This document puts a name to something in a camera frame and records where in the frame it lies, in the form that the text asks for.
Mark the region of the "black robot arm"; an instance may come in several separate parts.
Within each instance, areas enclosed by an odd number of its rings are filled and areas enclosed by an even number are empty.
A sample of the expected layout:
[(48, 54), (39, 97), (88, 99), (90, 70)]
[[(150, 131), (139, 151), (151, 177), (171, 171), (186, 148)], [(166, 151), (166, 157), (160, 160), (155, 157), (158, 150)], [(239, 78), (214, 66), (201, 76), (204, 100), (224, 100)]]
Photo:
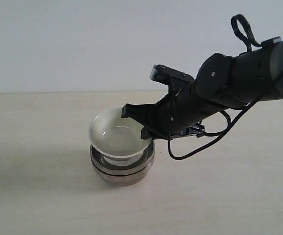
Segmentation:
[(202, 136), (198, 123), (220, 111), (240, 109), (256, 97), (283, 99), (283, 41), (267, 40), (263, 47), (236, 57), (215, 53), (196, 77), (154, 65), (152, 81), (168, 86), (168, 93), (154, 104), (126, 104), (123, 118), (142, 124), (142, 139), (176, 139)]

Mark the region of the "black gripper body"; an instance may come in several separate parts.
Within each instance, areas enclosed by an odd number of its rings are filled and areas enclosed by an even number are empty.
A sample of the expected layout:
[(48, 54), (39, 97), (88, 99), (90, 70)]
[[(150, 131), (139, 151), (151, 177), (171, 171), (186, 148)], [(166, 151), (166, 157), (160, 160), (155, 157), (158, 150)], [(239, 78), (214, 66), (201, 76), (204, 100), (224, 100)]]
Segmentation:
[(194, 82), (165, 99), (153, 111), (153, 129), (164, 139), (188, 135), (190, 127), (223, 110), (223, 105), (199, 97)]

